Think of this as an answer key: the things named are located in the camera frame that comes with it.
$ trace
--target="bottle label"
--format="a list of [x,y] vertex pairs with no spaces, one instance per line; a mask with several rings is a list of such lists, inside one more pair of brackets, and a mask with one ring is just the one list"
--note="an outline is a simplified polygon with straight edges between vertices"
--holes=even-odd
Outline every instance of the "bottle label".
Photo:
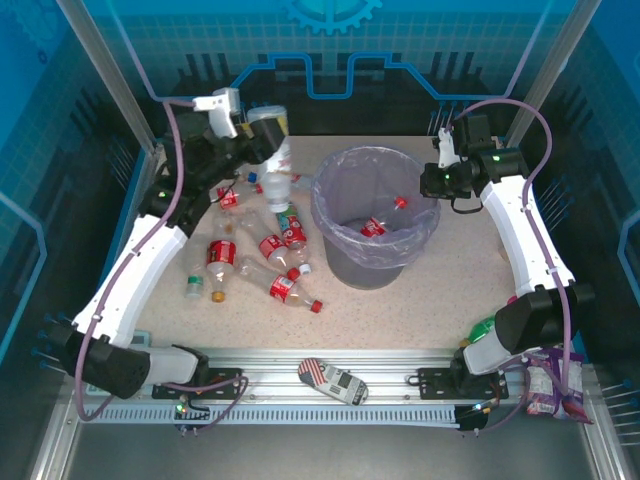
[[233,188],[221,187],[218,188],[217,192],[218,198],[220,199],[218,203],[220,203],[220,208],[222,208],[223,210],[238,205],[238,194],[233,191]]
[[375,218],[371,217],[369,220],[367,220],[367,223],[364,224],[364,227],[362,227],[360,233],[365,237],[377,237],[378,235],[387,233],[387,229],[380,225],[380,222],[378,222]]
[[285,245],[284,243],[282,243],[282,240],[280,240],[280,237],[278,237],[277,235],[269,235],[267,238],[260,242],[258,248],[260,249],[260,253],[262,253],[262,256],[269,260],[269,257],[273,252],[275,252],[278,248],[284,246]]
[[287,295],[289,295],[289,290],[293,287],[294,283],[289,280],[284,275],[278,275],[273,283],[271,284],[271,289],[269,290],[269,294],[273,298],[277,298],[278,300],[282,300],[282,303],[287,299]]
[[199,277],[198,275],[189,275],[189,277],[187,278],[187,283],[189,285],[191,284],[196,284],[196,285],[203,285],[203,278]]
[[236,260],[236,244],[228,240],[216,240],[209,244],[207,263],[224,262],[233,265]]
[[276,218],[280,224],[280,231],[282,232],[282,238],[284,244],[288,247],[295,242],[306,242],[307,236],[302,230],[302,225],[298,220],[298,211],[293,205],[289,205],[289,208],[282,212],[276,213]]

